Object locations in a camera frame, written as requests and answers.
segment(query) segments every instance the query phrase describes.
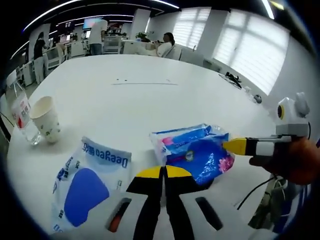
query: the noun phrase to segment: window blind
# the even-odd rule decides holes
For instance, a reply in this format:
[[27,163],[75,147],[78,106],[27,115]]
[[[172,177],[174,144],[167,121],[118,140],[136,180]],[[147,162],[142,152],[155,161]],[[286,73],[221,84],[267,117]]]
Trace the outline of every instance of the window blind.
[[212,57],[268,95],[284,64],[288,44],[289,32],[283,27],[263,17],[233,10]]
[[197,49],[210,11],[210,7],[182,9],[173,29],[175,42]]

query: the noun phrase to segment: blue plastic bag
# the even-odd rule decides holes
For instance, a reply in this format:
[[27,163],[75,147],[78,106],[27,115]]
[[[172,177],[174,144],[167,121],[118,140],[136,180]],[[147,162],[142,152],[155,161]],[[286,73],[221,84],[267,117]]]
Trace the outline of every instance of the blue plastic bag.
[[210,183],[234,163],[234,157],[222,148],[229,133],[218,126],[200,124],[153,132],[150,139],[161,165],[187,170],[199,185]]

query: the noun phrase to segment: woman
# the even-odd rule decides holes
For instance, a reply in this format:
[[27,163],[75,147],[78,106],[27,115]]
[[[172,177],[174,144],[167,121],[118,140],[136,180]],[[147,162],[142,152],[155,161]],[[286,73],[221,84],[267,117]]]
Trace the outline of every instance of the woman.
[[155,43],[155,49],[153,50],[146,50],[143,47],[139,47],[137,49],[137,53],[139,55],[147,55],[147,56],[154,56],[154,57],[162,57],[167,51],[169,51],[172,46],[175,45],[175,38],[171,32],[167,32],[163,35],[164,43],[158,44]]
[[48,49],[44,41],[44,32],[42,31],[35,42],[33,49],[34,73],[36,83],[40,84],[44,80],[44,56],[42,49]]

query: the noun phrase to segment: white table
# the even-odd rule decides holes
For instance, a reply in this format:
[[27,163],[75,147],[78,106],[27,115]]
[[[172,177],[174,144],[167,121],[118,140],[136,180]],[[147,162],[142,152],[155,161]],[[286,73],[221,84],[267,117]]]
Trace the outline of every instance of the white table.
[[[41,141],[32,148],[15,127],[7,165],[23,206],[48,233],[55,177],[82,136],[131,151],[133,177],[156,164],[148,137],[152,131],[207,123],[233,136],[275,133],[263,107],[216,72],[160,57],[99,55],[67,60],[35,90],[31,105],[43,96],[54,98],[62,140],[55,145]],[[248,157],[237,156],[233,168],[215,179],[211,191],[233,206],[269,176],[263,168],[250,166]],[[264,191],[258,188],[241,207],[245,222],[255,213]]]

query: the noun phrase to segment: plastic water bottle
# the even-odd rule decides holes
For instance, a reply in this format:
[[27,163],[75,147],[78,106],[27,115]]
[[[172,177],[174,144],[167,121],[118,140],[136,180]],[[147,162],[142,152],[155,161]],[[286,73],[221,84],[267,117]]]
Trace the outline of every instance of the plastic water bottle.
[[6,101],[17,127],[31,145],[37,145],[40,140],[40,132],[30,119],[29,112],[31,107],[25,90],[17,81],[16,71],[13,71],[7,77],[6,85]]

